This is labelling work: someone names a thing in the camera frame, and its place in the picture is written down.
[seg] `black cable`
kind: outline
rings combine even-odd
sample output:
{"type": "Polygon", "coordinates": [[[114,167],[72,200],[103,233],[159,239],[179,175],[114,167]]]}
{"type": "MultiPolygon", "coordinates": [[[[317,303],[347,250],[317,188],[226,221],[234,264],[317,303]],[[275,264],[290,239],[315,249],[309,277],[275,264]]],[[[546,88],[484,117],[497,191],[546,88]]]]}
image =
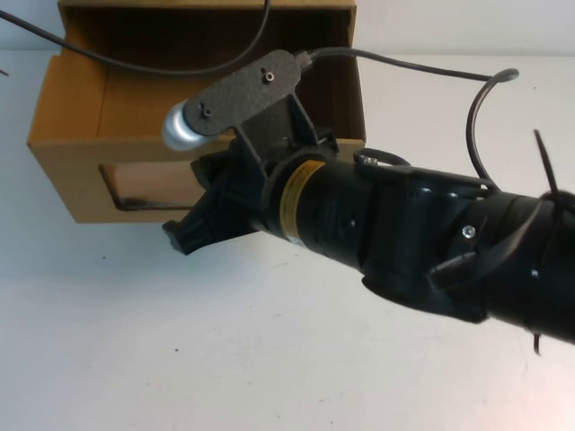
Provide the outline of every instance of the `black cable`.
{"type": "Polygon", "coordinates": [[[105,57],[101,54],[98,54],[96,52],[92,52],[88,49],[83,49],[83,48],[77,47],[76,45],[69,43],[66,40],[63,40],[63,39],[59,38],[58,36],[48,32],[48,31],[45,31],[39,27],[36,27],[35,25],[30,24],[29,22],[26,22],[25,20],[22,20],[16,16],[13,16],[13,15],[9,14],[8,12],[2,11],[2,10],[0,10],[0,20],[6,20],[8,22],[11,22],[12,24],[17,25],[18,27],[21,27],[21,28],[25,29],[26,31],[34,33],[35,35],[40,36],[41,38],[43,38],[45,40],[49,40],[50,42],[53,42],[62,48],[69,49],[69,50],[74,51],[78,54],[89,57],[93,60],[100,61],[101,63],[108,65],[108,66],[119,67],[122,69],[127,69],[127,70],[131,70],[133,72],[139,72],[141,74],[147,74],[147,75],[171,76],[171,77],[192,77],[192,76],[201,76],[201,75],[212,75],[212,74],[216,74],[219,72],[223,72],[226,69],[228,69],[229,67],[242,61],[250,52],[252,52],[252,50],[255,48],[257,43],[260,41],[261,35],[263,34],[263,31],[264,31],[266,24],[268,22],[268,18],[270,16],[270,4],[271,4],[271,0],[264,0],[263,17],[261,19],[260,28],[258,29],[258,32],[256,33],[256,35],[253,38],[250,45],[248,45],[248,47],[243,52],[241,52],[235,58],[232,58],[231,60],[226,61],[225,63],[223,63],[221,65],[213,66],[213,67],[207,67],[204,69],[197,69],[197,70],[164,70],[164,69],[156,69],[153,67],[132,65],[132,64],[126,63],[124,61],[119,61],[119,60],[115,60],[113,58],[105,57]]]}
{"type": "Polygon", "coordinates": [[[309,56],[312,59],[312,61],[325,57],[363,57],[369,60],[378,61],[380,63],[386,63],[387,65],[403,67],[411,70],[417,70],[419,72],[425,72],[427,74],[452,76],[454,78],[471,79],[473,81],[483,81],[483,82],[487,82],[491,79],[491,76],[488,75],[470,74],[468,72],[458,72],[456,70],[441,69],[439,67],[418,65],[415,63],[409,63],[407,61],[396,60],[394,58],[380,56],[378,54],[374,54],[373,52],[355,48],[345,48],[345,47],[319,48],[309,51],[309,56]]]}
{"type": "Polygon", "coordinates": [[[505,69],[491,77],[475,96],[471,108],[469,109],[469,114],[467,115],[467,124],[465,125],[465,141],[467,142],[467,152],[471,158],[471,163],[477,171],[479,178],[491,181],[494,188],[497,190],[500,188],[497,187],[497,185],[491,179],[489,173],[487,173],[487,170],[483,166],[482,159],[479,156],[479,152],[477,151],[477,144],[475,142],[475,123],[477,122],[477,114],[479,113],[479,108],[482,106],[483,101],[493,89],[493,87],[499,83],[511,81],[518,76],[519,71],[517,69],[505,69]]]}

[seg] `box opening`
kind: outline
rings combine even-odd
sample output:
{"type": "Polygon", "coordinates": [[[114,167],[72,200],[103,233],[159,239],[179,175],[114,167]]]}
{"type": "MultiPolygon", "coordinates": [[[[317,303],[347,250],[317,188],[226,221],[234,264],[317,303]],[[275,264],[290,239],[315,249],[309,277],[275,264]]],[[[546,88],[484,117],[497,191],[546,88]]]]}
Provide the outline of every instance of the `box opening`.
{"type": "MultiPolygon", "coordinates": [[[[349,45],[351,19],[352,10],[345,8],[272,10],[261,43],[244,63],[277,48],[349,45]]],[[[67,7],[66,38],[138,65],[194,69],[237,55],[260,21],[259,9],[67,7]]],[[[139,75],[65,50],[54,60],[47,78],[53,97],[46,100],[32,139],[159,136],[174,104],[221,77],[139,75]]],[[[337,137],[363,139],[357,91],[356,63],[344,58],[318,62],[297,88],[316,126],[334,128],[337,137]]]]}
{"type": "Polygon", "coordinates": [[[102,163],[100,173],[120,211],[190,210],[204,193],[187,161],[102,163]]]}

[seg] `black tube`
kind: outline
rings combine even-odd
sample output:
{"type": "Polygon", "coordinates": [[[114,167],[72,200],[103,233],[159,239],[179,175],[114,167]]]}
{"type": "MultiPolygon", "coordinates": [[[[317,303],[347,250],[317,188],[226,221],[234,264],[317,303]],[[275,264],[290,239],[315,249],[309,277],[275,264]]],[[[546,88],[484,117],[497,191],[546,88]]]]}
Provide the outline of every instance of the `black tube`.
{"type": "MultiPolygon", "coordinates": [[[[513,234],[536,203],[515,199],[500,224],[498,241],[513,234]]],[[[488,315],[575,343],[575,218],[544,203],[514,256],[482,283],[488,315]]]]}
{"type": "Polygon", "coordinates": [[[360,269],[372,191],[352,163],[300,160],[279,175],[265,224],[277,236],[360,269]]]}

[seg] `white table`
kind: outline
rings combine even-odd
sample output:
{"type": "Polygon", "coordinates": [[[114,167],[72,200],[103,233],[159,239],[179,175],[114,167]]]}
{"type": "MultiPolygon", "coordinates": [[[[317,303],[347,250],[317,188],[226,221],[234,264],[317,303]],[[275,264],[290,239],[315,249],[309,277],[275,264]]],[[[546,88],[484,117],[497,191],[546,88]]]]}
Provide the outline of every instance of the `white table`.
{"type": "MultiPolygon", "coordinates": [[[[477,133],[506,190],[575,189],[575,59],[407,57],[523,75],[477,133]]],[[[388,303],[263,233],[184,258],[159,225],[77,225],[25,145],[48,52],[0,51],[0,429],[572,430],[575,347],[388,303]]],[[[473,174],[478,83],[361,61],[370,146],[473,174]]]]}

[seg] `silver light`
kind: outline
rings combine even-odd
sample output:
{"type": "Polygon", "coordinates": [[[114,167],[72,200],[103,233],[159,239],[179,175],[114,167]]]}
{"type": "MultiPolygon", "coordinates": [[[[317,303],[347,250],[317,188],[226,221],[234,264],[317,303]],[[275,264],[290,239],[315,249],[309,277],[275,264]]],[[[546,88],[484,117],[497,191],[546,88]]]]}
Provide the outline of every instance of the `silver light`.
{"type": "Polygon", "coordinates": [[[175,105],[164,121],[162,138],[166,146],[174,151],[189,151],[211,141],[213,136],[203,136],[194,132],[183,117],[186,101],[175,105]]]}

